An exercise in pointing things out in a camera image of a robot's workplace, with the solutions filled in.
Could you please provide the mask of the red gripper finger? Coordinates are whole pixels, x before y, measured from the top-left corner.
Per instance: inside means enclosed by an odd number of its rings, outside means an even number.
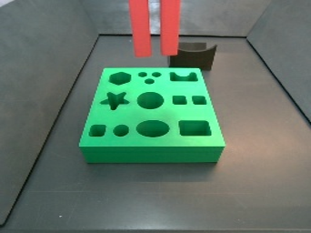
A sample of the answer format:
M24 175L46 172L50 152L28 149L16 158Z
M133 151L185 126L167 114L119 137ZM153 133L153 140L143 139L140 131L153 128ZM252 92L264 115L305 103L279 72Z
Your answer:
M180 5L180 0L160 0L160 48L164 56L177 55Z
M128 0L133 51L136 57L152 54L148 0Z

